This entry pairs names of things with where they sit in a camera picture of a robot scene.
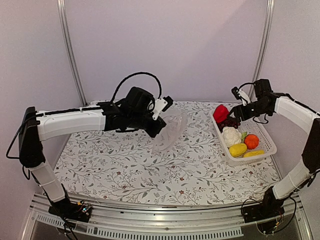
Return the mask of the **red bell pepper toy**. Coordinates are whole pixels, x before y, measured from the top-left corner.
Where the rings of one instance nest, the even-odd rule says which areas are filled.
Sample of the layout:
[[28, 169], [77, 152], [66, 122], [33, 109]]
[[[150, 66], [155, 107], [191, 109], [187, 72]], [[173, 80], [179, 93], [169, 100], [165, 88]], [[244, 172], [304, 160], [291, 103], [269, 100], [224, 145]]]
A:
[[215, 122], [218, 124], [226, 120], [228, 114], [229, 114], [229, 110], [223, 104], [220, 104], [219, 106], [216, 107], [212, 116]]

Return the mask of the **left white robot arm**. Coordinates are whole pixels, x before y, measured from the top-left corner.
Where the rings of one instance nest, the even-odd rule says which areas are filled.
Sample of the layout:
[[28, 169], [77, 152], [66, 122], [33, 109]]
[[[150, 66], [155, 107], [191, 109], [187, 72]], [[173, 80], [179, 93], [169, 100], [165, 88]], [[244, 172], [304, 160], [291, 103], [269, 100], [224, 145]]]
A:
[[42, 142], [86, 131], [126, 133], [143, 130], [155, 138], [167, 125], [160, 113], [172, 104], [169, 96], [154, 98], [148, 91], [132, 87], [127, 96], [117, 102], [104, 101], [87, 107], [42, 112], [29, 107], [18, 130], [19, 161], [55, 203], [55, 209], [63, 217], [70, 217], [75, 211], [74, 205], [67, 200], [66, 191], [46, 161]]

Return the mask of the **clear zip top bag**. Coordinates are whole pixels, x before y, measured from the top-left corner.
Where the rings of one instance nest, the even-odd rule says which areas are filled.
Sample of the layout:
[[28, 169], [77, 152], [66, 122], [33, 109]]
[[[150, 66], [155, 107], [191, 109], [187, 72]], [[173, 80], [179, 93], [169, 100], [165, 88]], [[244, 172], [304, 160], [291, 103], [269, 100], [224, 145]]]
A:
[[170, 150], [183, 134], [188, 123], [187, 115], [180, 111], [167, 113], [162, 119], [166, 123], [166, 126], [154, 138], [152, 155]]

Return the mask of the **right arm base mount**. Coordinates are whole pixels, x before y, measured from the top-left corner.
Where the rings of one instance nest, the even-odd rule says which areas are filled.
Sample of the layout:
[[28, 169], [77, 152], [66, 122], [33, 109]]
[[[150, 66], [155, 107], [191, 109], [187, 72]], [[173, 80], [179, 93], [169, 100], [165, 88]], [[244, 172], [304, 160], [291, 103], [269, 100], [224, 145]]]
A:
[[[283, 204], [287, 197], [277, 199], [273, 193], [273, 188], [270, 187], [263, 196], [262, 202], [256, 205], [241, 206], [241, 215], [245, 223], [256, 222], [268, 218], [276, 217], [285, 213]], [[276, 232], [280, 222], [278, 220], [266, 221], [257, 225], [258, 230], [265, 234], [273, 234]]]

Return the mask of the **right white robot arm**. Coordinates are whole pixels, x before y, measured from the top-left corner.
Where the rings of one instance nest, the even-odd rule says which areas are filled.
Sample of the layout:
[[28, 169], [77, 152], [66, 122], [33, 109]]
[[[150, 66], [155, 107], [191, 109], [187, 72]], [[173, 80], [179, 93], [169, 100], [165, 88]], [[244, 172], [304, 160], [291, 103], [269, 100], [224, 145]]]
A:
[[[253, 88], [254, 100], [243, 91], [247, 85]], [[292, 170], [264, 193], [266, 201], [259, 206], [258, 213], [262, 218], [269, 218], [278, 210], [277, 202], [310, 184], [320, 172], [320, 114], [289, 93], [273, 91], [268, 79], [244, 83], [231, 92], [241, 103], [230, 110], [228, 118], [244, 122], [277, 115], [287, 124], [279, 133], [283, 137], [279, 144], [298, 158], [291, 164]]]

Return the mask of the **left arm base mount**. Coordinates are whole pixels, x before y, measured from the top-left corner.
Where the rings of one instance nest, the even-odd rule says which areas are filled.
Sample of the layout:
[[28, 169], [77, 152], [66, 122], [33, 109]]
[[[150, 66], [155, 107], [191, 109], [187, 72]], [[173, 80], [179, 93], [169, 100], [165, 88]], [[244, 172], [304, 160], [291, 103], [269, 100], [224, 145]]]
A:
[[81, 200], [77, 203], [71, 202], [68, 192], [63, 188], [64, 196], [59, 201], [53, 201], [46, 193], [50, 202], [48, 212], [52, 215], [59, 216], [63, 220], [75, 220], [78, 222], [88, 223], [92, 214], [92, 205]]

